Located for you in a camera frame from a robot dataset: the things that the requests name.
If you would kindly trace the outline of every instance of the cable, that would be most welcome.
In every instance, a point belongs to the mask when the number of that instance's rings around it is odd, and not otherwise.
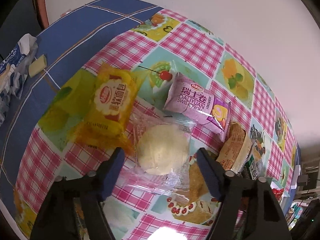
[[[301,205],[302,201],[303,201],[303,200],[301,200],[300,204],[299,204],[299,205],[294,209],[294,211],[293,211],[292,215],[294,215],[295,211],[296,211],[296,210],[297,210],[297,208]],[[290,221],[290,220],[291,220],[292,215],[290,216],[290,218],[289,218],[289,219],[287,219],[287,220],[286,220],[286,221],[287,221],[287,223],[288,223],[288,221]]]

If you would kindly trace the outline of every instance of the red package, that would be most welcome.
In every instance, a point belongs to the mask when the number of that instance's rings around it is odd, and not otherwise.
[[[284,191],[284,188],[282,188],[282,189],[276,189],[276,188],[273,188],[273,189],[272,189],[272,192],[273,192],[273,194],[275,194],[276,199],[277,199],[278,201],[280,201],[280,200],[281,200],[281,197],[282,197],[283,191]]]

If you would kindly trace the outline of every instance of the plastic wrapper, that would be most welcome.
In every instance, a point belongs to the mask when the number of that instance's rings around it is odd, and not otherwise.
[[[220,150],[217,162],[227,171],[231,170],[236,174],[242,172],[247,160],[252,142],[248,134],[241,126],[232,122],[229,129],[229,138]]]
[[[124,132],[144,78],[144,72],[103,64],[98,71],[89,111],[72,131],[71,139],[102,149],[121,147],[132,155],[133,145]]]
[[[122,184],[189,201],[189,144],[194,122],[157,119],[134,112],[135,167],[122,171]]]
[[[273,188],[273,189],[272,189],[272,192],[273,192],[273,194],[275,194],[276,199],[277,199],[278,201],[280,201],[280,200],[281,200],[281,197],[282,197],[282,194],[283,194],[283,192],[284,192],[284,189],[283,189],[283,188],[282,188],[282,189]]]
[[[0,126],[4,122],[10,106],[11,95],[21,97],[28,67],[38,49],[37,38],[25,34],[0,63]]]
[[[219,134],[224,142],[230,120],[230,103],[226,103],[193,80],[178,72],[170,87],[164,110],[181,113]]]
[[[252,147],[243,169],[243,176],[247,179],[256,180],[262,170],[262,158],[257,150],[256,141],[252,141]]]

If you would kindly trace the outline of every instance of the green leaf picture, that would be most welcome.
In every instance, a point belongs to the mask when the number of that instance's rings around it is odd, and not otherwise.
[[[228,84],[229,84],[230,89],[235,88],[236,83],[237,83],[237,80],[233,76],[228,79]]]
[[[241,82],[243,80],[243,76],[240,73],[236,73],[236,81]]]

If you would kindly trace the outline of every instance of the brand logo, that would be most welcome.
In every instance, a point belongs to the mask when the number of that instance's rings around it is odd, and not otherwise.
[[[193,83],[190,85],[195,91],[199,91],[199,92],[202,92],[203,91],[203,88],[200,87],[198,84],[196,83]]]
[[[100,102],[105,104],[109,102],[111,99],[111,89],[108,86],[105,86],[104,88],[101,89],[100,92]]]

